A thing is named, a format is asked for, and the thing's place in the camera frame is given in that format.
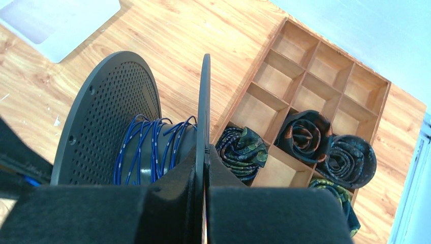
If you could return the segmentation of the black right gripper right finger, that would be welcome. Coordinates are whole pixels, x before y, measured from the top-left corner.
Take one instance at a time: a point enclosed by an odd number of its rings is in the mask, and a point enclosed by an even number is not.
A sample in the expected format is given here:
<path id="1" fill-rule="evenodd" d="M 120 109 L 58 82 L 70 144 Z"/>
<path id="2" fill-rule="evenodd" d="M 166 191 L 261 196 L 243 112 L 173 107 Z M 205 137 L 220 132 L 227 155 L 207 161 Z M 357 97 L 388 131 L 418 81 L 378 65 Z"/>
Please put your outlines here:
<path id="1" fill-rule="evenodd" d="M 223 164 L 216 148 L 206 163 L 209 243 L 352 243 L 341 206 L 328 191 L 252 188 Z"/>

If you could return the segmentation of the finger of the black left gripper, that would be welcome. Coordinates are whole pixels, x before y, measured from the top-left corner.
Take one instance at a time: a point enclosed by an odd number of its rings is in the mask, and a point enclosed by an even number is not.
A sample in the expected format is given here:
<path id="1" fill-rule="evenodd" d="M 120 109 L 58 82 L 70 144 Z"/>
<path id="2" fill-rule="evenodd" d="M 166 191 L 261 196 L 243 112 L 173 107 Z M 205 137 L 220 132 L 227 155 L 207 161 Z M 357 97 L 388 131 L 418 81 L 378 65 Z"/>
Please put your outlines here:
<path id="1" fill-rule="evenodd" d="M 52 170 L 1 119 L 1 198 L 17 200 L 34 187 L 49 184 Z"/>

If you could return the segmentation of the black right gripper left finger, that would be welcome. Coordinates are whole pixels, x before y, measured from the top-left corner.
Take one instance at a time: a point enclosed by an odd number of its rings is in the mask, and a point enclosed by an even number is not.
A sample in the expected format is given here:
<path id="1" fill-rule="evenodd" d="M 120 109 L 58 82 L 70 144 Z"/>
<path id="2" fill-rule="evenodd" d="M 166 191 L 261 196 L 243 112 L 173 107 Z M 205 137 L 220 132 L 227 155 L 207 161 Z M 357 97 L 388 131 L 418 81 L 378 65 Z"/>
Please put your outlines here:
<path id="1" fill-rule="evenodd" d="M 194 243 L 196 149 L 148 186 L 35 187 L 1 226 L 1 243 Z"/>

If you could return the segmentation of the dark grey filament spool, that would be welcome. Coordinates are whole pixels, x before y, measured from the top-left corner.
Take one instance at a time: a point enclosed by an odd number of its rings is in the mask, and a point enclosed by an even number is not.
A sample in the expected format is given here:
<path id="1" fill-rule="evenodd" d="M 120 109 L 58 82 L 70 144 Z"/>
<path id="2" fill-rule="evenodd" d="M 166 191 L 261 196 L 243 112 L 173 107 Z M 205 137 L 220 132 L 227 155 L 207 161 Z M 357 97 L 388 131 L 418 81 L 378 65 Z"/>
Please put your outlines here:
<path id="1" fill-rule="evenodd" d="M 66 119 L 51 184 L 148 186 L 196 149 L 196 241 L 206 230 L 211 57 L 200 74 L 198 114 L 174 123 L 161 103 L 147 62 L 131 51 L 103 59 L 85 80 Z"/>

